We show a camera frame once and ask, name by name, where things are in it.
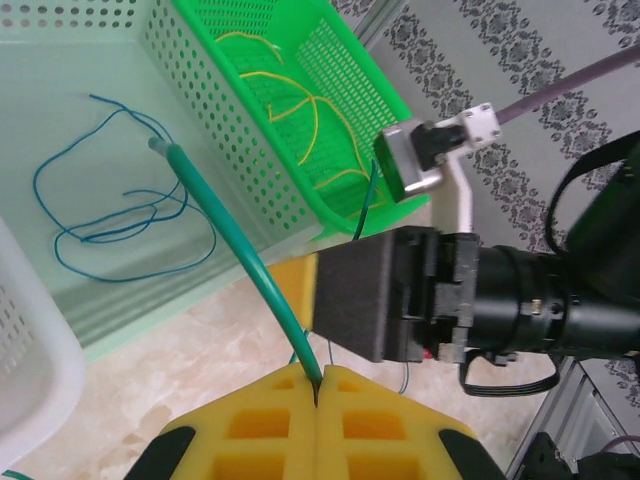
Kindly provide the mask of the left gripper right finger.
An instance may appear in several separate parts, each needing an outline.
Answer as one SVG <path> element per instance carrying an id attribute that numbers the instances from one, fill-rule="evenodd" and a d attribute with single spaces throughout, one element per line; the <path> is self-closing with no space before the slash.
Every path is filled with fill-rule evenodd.
<path id="1" fill-rule="evenodd" d="M 316 480 L 506 480 L 467 425 L 347 368 L 325 368 L 316 414 Z"/>

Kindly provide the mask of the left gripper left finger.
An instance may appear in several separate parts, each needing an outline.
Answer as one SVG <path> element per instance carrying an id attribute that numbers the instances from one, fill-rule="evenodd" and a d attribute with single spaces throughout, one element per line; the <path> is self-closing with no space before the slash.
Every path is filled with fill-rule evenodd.
<path id="1" fill-rule="evenodd" d="M 283 367 L 170 421 L 123 480 L 313 480 L 314 392 Z"/>

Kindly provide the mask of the mint plastic basket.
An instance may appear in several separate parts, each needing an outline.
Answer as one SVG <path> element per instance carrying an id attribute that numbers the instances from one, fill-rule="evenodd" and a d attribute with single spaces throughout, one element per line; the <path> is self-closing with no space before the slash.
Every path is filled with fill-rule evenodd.
<path id="1" fill-rule="evenodd" d="M 263 260 L 320 230 L 172 0 L 0 0 L 0 217 L 92 357 L 243 273 L 132 111 Z"/>

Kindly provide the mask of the bright green plastic basket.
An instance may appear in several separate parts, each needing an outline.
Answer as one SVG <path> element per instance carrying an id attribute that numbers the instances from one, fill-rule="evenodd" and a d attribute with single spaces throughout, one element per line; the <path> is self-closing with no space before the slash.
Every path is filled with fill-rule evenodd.
<path id="1" fill-rule="evenodd" d="M 374 140 L 410 111 L 329 0 L 172 0 L 289 170 L 322 234 L 351 234 Z"/>

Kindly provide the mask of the white plastic basket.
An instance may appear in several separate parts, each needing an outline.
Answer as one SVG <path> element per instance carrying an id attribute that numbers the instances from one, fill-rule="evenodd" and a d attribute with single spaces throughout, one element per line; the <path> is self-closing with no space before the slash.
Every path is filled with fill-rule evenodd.
<path id="1" fill-rule="evenodd" d="M 86 370 L 77 338 L 0 218 L 0 471 L 62 428 Z"/>

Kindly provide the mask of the aluminium mounting rail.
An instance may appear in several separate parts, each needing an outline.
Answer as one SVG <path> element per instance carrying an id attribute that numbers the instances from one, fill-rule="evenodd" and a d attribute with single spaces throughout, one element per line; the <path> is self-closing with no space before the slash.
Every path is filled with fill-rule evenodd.
<path id="1" fill-rule="evenodd" d="M 546 432 L 579 480 L 598 476 L 615 456 L 640 458 L 640 384 L 630 361 L 567 358 L 561 380 L 544 399 L 511 461 L 506 478 L 521 480 L 535 435 Z"/>

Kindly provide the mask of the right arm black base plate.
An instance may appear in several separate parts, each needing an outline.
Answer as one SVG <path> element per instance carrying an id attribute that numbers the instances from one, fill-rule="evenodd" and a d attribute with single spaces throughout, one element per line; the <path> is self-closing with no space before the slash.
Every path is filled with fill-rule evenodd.
<path id="1" fill-rule="evenodd" d="M 535 435 L 523 464 L 521 480 L 579 480 L 546 432 Z"/>

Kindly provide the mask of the aluminium frame post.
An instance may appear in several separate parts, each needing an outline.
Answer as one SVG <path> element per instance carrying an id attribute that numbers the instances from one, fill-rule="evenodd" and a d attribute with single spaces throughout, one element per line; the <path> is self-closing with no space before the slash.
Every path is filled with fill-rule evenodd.
<path id="1" fill-rule="evenodd" d="M 352 28 L 360 43 L 369 48 L 401 13 L 409 0 L 374 0 L 372 6 Z"/>

